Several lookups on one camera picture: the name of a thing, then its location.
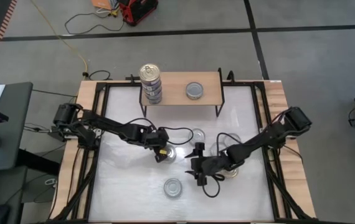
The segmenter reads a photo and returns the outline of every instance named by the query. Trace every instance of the black metal frame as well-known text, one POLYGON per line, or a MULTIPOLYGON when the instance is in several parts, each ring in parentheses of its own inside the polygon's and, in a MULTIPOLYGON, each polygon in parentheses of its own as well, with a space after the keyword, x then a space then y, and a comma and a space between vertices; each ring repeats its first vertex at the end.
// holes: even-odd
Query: black metal frame
MULTIPOLYGON (((218 72, 220 74, 220 80, 221 80, 220 84, 221 84, 221 88, 222 88, 223 104, 225 102, 224 91, 223 91, 224 86, 248 86, 248 87, 250 87, 251 93, 252 93, 253 105, 255 108, 255 117, 257 119, 257 126, 260 130, 261 128, 263 128, 263 126, 262 126, 262 118, 261 118, 261 114, 260 114, 260 107, 259 107, 259 103, 258 103, 258 95, 257 95, 257 89, 258 89, 261 93, 262 103, 263 103, 263 105, 265 105, 264 108, 265 108, 267 123, 269 124, 271 122, 270 111, 269 111, 268 107, 266 106, 266 105, 268 105, 268 103, 267 103, 267 97, 266 97, 266 92, 265 92, 265 85, 263 82, 237 82, 237 81, 235 81, 234 73, 232 71, 230 71, 227 76, 228 81, 223 82, 221 69, 218 69, 218 72)), ((102 104, 102 110, 101 110, 100 115, 105 116, 105 111, 106 111, 107 104, 108 104, 108 95, 110 92, 110 88, 112 88, 112 87, 133 87, 133 86, 141 88, 141 83, 135 82, 135 79, 136 79, 135 77, 131 76, 129 78, 129 80, 130 80, 129 83, 128 82, 127 83, 101 83, 101 82, 97 83, 92 110, 93 111, 97 110, 100 92, 102 90, 104 90, 103 104, 102 104)), ((142 105, 141 105, 141 108, 142 108, 142 112, 144 115, 146 113, 146 108, 143 108, 142 105)), ((216 107, 215 110, 216 110, 217 116, 220 114, 221 109, 222 109, 222 107, 219 108, 219 112, 218 112, 218 109, 216 107)), ((265 164, 265 168, 267 168, 267 164, 270 163, 269 156, 268 156, 268 150, 269 149, 267 149, 265 147, 262 148, 263 161, 265 164)), ((98 153, 99 153, 98 151, 95 151, 94 155, 93 155, 92 162, 94 163, 95 166, 97 166, 97 162, 98 162, 98 153)), ((273 155, 275 156, 274 157, 275 158, 275 166, 277 168, 278 178, 280 179, 281 183, 285 186, 284 178, 283 178, 283 174, 282 174, 281 163, 280 163, 278 156, 276 156, 277 155, 276 150, 273 151, 273 155)), ((78 183, 81 183, 85 177, 85 170, 87 169, 88 158, 89 158, 89 153, 84 153, 83 158, 82 158, 82 166, 80 169, 78 183)), ((274 217, 274 220, 277 221, 280 218, 280 213, 278 210, 276 193, 275 193, 275 189, 274 189, 272 180, 267 175, 266 175, 266 177, 267 177, 267 184, 268 184, 269 193, 270 193, 270 200, 271 200, 271 204, 272 204, 273 217, 274 217)), ((81 219, 82 222, 88 222, 94 182, 95 182, 95 179, 93 179, 89 183, 89 186, 88 186, 88 194, 87 194, 87 198, 86 198, 86 202, 85 202, 85 211, 83 214, 83 219, 81 219)), ((77 202, 73 208, 71 220, 69 220, 70 222, 77 219, 78 207, 79 207, 79 202, 77 202)), ((290 213, 290 207, 288 206, 286 201, 284 201, 284 209, 285 209, 286 218, 291 218, 288 216, 288 214, 291 214, 291 213, 290 213)))

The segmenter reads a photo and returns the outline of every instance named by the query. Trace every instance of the concrete floor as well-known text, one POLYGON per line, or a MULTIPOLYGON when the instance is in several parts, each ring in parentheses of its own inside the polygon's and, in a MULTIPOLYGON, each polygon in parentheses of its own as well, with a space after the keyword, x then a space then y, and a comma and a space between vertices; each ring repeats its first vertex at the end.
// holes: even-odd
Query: concrete floor
MULTIPOLYGON (((355 1, 250 3, 257 27, 355 24, 355 1)), ((37 0, 37 4, 59 34, 67 33, 64 22, 72 15, 94 11, 88 0, 37 0)), ((69 29, 80 32, 98 22, 93 17, 79 18, 69 29)), ((101 22, 108 27, 121 24, 112 17, 101 22)), ((243 0, 223 4, 218 0, 160 0, 152 15, 137 27, 124 26, 121 32, 248 27, 243 0)), ((104 32, 98 28, 91 34, 104 32)), ((41 35, 52 33, 30 1, 19 0, 5 36, 41 35)), ((355 29, 258 35, 270 79, 282 80, 288 103, 302 107, 313 122, 298 142, 317 217, 355 223, 355 128, 347 122, 355 97, 355 29)), ((222 67, 224 73, 233 70, 237 78, 262 78, 251 33, 75 39, 69 43, 89 61, 91 72, 109 70, 115 80, 135 75, 148 62, 166 71, 222 67)), ((59 40, 0 42, 1 83, 31 81, 36 89, 74 95, 82 72, 80 59, 59 40)), ((50 126, 58 105, 69 99, 33 93, 27 122, 50 126)), ((59 145, 46 135, 24 133, 21 147, 44 152, 59 145)), ((26 203, 22 223, 44 220, 49 208, 50 203, 26 203)))

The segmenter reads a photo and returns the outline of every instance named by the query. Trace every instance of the wooden table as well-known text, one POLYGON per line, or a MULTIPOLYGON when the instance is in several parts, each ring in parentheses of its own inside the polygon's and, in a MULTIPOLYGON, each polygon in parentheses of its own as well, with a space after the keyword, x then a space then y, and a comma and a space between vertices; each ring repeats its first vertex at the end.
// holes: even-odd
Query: wooden table
MULTIPOLYGON (((124 83, 128 81, 107 81, 113 83, 124 83)), ((265 84, 265 90, 267 94, 268 107, 270 110, 270 115, 272 119, 281 111, 288 108, 287 101, 284 94, 283 84, 281 81, 262 81, 265 84)), ((83 81, 81 82, 77 103, 82 105, 85 109, 92 109, 93 99, 95 95, 95 87, 97 81, 83 81)), ((100 110, 102 108, 102 98, 103 95, 100 94, 100 100, 98 105, 98 113, 100 114, 100 110)), ((264 105, 262 105, 262 101, 259 98, 259 105, 261 111, 261 117, 263 126, 266 125, 266 118, 264 112, 264 105)), ((299 152, 298 145, 296 140, 288 140, 286 145, 297 152, 299 152)), ((67 204, 68 195, 70 197, 75 192, 78 175, 81 167, 81 161, 83 156, 83 150, 78 150, 77 148, 77 140, 69 140, 64 152, 64 158, 61 165, 61 170, 59 174, 59 186, 57 189, 57 198, 55 198, 54 202, 54 210, 52 212, 51 218, 58 215, 61 210, 67 204), (75 167, 73 168, 73 162, 75 160, 75 156, 77 156, 77 161, 75 163, 75 167)), ((282 163, 283 176, 285 179, 285 185, 287 191, 291 194, 291 196, 295 199, 297 204, 311 217, 315 217, 315 211, 313 208, 312 200, 309 193, 308 183, 306 181, 305 172, 303 169, 303 165, 301 163, 301 159, 295 155, 294 153, 282 149, 280 154, 280 160, 282 163)), ((87 164, 87 171, 90 167, 90 159, 87 164)), ((282 198, 279 191, 276 189, 276 195, 278 200, 278 209, 281 217, 285 217, 284 208, 282 203, 282 198)), ((85 208, 85 198, 87 197, 86 190, 82 194, 81 202, 79 203, 78 210, 78 218, 83 218, 83 211, 85 208)))

